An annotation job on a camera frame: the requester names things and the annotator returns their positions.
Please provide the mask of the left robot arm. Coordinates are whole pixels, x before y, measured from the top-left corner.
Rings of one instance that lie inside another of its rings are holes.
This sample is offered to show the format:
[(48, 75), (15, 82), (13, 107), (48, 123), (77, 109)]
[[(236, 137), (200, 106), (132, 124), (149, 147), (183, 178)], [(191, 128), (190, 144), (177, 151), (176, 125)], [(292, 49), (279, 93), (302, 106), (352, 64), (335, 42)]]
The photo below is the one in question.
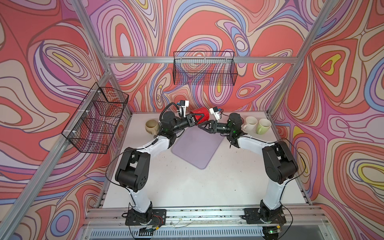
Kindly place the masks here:
[(176, 141), (177, 133), (210, 118), (209, 110), (201, 107), (187, 113), (187, 102), (170, 103), (160, 113), (157, 123), (160, 128), (154, 140), (139, 148), (126, 148), (115, 172), (115, 181), (130, 193), (134, 203), (133, 213), (149, 220), (153, 205), (142, 191), (148, 181), (150, 160), (168, 150)]

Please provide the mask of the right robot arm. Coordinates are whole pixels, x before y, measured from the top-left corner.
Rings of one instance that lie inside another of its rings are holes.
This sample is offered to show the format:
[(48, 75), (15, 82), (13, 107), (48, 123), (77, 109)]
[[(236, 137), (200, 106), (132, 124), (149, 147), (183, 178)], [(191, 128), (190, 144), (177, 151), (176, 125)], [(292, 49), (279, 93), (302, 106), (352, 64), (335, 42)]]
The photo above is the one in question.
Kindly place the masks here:
[(265, 142), (250, 135), (251, 124), (243, 121), (238, 113), (231, 113), (226, 123), (209, 120), (198, 127), (209, 134), (221, 134), (231, 146), (249, 150), (263, 157), (269, 182), (265, 196), (260, 202), (259, 218), (264, 223), (272, 222), (282, 214), (282, 198), (286, 185), (295, 178), (299, 170), (291, 150), (284, 141)]

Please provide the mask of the light green mug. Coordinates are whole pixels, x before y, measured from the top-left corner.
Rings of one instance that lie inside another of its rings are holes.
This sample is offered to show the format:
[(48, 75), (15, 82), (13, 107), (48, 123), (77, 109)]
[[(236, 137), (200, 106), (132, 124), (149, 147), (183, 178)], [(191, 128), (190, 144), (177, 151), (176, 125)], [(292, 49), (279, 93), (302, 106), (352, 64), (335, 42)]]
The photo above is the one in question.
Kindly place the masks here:
[(272, 122), (268, 119), (260, 119), (256, 127), (258, 135), (264, 135), (272, 126)]

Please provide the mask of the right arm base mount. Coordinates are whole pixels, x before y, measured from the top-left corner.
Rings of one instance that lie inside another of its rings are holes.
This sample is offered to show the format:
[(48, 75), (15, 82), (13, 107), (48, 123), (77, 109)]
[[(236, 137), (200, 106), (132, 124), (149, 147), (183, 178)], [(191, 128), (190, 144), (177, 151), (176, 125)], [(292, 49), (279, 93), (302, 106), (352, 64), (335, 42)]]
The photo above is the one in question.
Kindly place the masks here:
[(245, 208), (241, 218), (247, 224), (284, 225), (287, 222), (282, 206), (275, 210), (269, 210), (268, 208)]

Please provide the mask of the red mug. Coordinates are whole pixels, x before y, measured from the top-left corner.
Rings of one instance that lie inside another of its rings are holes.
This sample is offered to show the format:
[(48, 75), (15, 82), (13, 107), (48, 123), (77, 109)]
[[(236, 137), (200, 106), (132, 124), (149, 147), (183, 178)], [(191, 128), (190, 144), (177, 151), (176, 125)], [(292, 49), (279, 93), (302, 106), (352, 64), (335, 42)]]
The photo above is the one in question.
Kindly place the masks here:
[(206, 107), (201, 107), (196, 110), (191, 111), (191, 114), (196, 119), (196, 124), (201, 124), (210, 119), (210, 112)]

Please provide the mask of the white mug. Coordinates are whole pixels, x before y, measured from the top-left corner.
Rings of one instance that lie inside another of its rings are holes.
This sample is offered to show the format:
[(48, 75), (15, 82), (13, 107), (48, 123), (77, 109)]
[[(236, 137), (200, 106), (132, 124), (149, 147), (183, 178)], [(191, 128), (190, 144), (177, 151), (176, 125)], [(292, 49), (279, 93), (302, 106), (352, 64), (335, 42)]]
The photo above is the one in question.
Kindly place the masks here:
[(251, 133), (256, 130), (257, 125), (258, 125), (258, 119), (252, 116), (248, 116), (245, 118), (245, 122), (242, 126), (242, 129), (246, 133)]

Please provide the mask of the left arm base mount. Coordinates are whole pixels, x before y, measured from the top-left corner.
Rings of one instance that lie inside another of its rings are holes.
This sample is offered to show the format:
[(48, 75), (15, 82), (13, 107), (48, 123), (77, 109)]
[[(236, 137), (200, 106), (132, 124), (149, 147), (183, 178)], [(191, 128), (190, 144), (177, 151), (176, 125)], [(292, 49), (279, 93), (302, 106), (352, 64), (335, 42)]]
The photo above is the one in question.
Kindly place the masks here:
[(162, 226), (166, 223), (166, 216), (166, 209), (149, 209), (146, 213), (131, 209), (122, 214), (126, 226)]

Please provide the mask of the beige speckled mug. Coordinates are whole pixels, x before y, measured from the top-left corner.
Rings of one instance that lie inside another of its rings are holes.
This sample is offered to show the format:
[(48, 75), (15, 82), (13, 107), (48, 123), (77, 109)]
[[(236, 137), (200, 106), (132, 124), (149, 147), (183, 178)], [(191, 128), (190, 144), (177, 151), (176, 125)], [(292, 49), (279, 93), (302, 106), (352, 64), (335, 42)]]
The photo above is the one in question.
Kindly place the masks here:
[(160, 123), (154, 119), (148, 120), (145, 123), (145, 130), (152, 136), (157, 136), (160, 131)]

